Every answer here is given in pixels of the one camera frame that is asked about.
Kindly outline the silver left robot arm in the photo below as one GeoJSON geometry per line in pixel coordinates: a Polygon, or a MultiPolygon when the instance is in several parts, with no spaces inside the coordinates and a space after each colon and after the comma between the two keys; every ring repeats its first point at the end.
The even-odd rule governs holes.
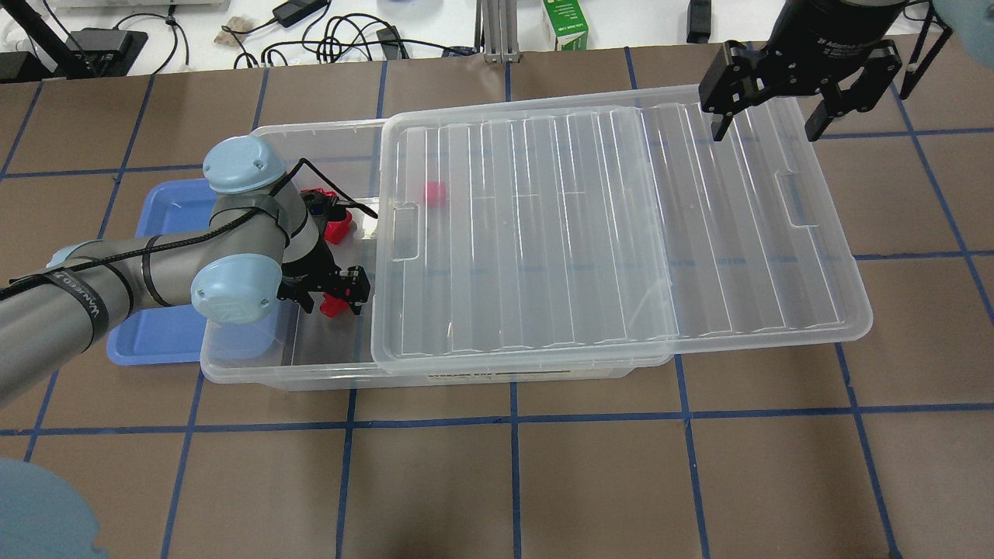
{"type": "Polygon", "coordinates": [[[338,266],[325,233],[352,209],[377,212],[320,172],[322,188],[299,191],[303,168],[316,170],[305,157],[287,166],[262,138],[228,138],[203,160],[217,196],[207,229],[70,245],[11,280],[2,290],[2,403],[145,309],[192,305],[208,321],[253,323],[281,301],[312,312],[323,294],[359,314],[369,277],[362,266],[338,266]]]}

